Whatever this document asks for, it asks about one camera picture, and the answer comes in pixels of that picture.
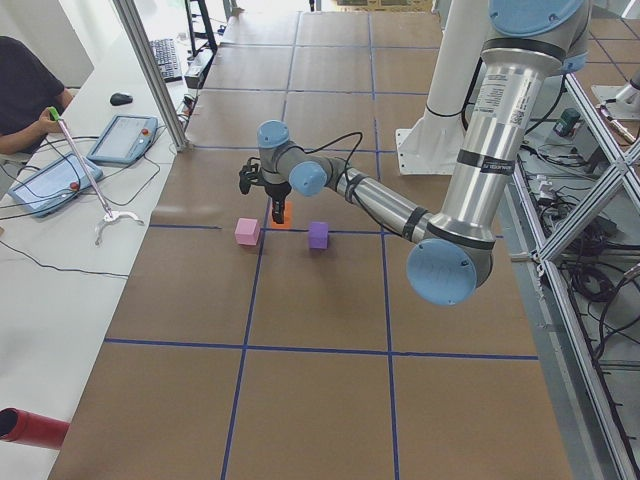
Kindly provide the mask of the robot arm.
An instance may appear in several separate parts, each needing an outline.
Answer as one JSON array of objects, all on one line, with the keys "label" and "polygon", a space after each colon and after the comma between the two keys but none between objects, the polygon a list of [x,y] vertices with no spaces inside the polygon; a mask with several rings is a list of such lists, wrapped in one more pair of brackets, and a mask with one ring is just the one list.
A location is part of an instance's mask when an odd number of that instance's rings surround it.
[{"label": "robot arm", "polygon": [[455,1],[445,21],[424,115],[398,132],[404,174],[443,173],[450,182],[432,213],[337,157],[296,145],[277,120],[257,132],[259,156],[239,187],[262,187],[282,223],[285,200],[331,189],[414,245],[412,288],[437,305],[468,299],[489,277],[491,227],[543,82],[580,69],[587,56],[587,1]]}]

